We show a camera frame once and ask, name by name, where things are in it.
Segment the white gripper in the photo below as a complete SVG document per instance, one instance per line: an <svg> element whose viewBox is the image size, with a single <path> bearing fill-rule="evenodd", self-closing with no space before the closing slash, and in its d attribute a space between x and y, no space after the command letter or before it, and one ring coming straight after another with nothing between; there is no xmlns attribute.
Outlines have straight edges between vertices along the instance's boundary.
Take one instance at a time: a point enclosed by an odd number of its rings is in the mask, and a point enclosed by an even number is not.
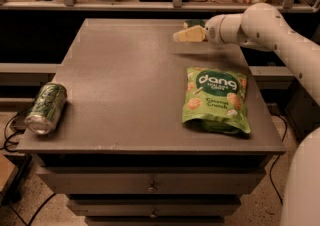
<svg viewBox="0 0 320 226"><path fill-rule="evenodd" d="M203 42L207 38L214 44L241 45L245 41L241 19L241 14L217 15L206 22L205 30L200 25L186 28L174 33L173 40L175 42Z"/></svg>

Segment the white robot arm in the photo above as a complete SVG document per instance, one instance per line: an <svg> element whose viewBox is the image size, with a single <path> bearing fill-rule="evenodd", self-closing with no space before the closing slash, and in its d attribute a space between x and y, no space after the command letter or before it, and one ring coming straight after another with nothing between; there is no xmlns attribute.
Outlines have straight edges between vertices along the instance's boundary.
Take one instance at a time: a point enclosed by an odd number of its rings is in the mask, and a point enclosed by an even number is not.
<svg viewBox="0 0 320 226"><path fill-rule="evenodd" d="M272 51L320 105L320 46L295 32L272 5L257 3L240 14L214 16L204 26L173 34L176 42L237 44ZM286 180L280 226L320 225L320 128L300 143Z"/></svg>

